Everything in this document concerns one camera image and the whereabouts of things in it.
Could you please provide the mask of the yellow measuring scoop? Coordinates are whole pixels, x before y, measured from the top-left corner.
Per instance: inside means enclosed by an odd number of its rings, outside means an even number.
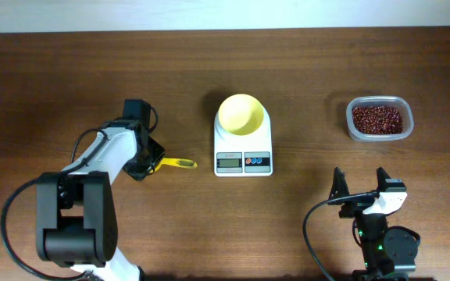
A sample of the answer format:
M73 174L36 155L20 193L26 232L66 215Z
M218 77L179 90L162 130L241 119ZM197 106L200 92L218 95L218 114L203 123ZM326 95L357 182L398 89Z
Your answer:
M150 174L156 173L163 165L168 165L182 169L196 169L198 167L198 164L190 159L165 157L149 173Z

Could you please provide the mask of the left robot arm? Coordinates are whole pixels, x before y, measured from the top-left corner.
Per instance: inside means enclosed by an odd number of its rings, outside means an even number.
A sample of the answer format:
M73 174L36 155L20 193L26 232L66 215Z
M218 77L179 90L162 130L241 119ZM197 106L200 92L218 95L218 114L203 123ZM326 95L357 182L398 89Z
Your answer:
M117 246L112 184L120 172L142 181L162 160L150 136L155 109L128 99L121 117L103 123L88 149L37 183L36 248L44 261L100 280L143 280L144 271Z

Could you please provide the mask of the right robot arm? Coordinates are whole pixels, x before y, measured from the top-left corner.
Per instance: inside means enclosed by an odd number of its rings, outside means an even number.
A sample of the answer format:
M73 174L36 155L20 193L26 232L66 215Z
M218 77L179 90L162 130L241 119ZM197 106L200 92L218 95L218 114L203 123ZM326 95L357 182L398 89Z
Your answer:
M416 270L415 258L420 235L403 226L389 226L388 216L396 213L407 198L402 180L377 169L377 188L364 194L350 194L344 173L334 169L329 200L339 205L339 217L352 219L352 235L359 245L365 264L355 270L352 279L407 280Z

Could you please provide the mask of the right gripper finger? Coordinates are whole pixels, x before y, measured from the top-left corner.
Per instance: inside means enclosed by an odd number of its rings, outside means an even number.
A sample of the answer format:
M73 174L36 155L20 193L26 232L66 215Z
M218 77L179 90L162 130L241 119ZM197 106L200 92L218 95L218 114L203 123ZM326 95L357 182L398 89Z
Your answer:
M345 174L339 167L336 167L334 169L333 183L328 197L329 203L341 204L341 199L349 195L350 193Z
M387 181L390 176L386 173L383 167L377 169L377 190L386 190L390 183Z

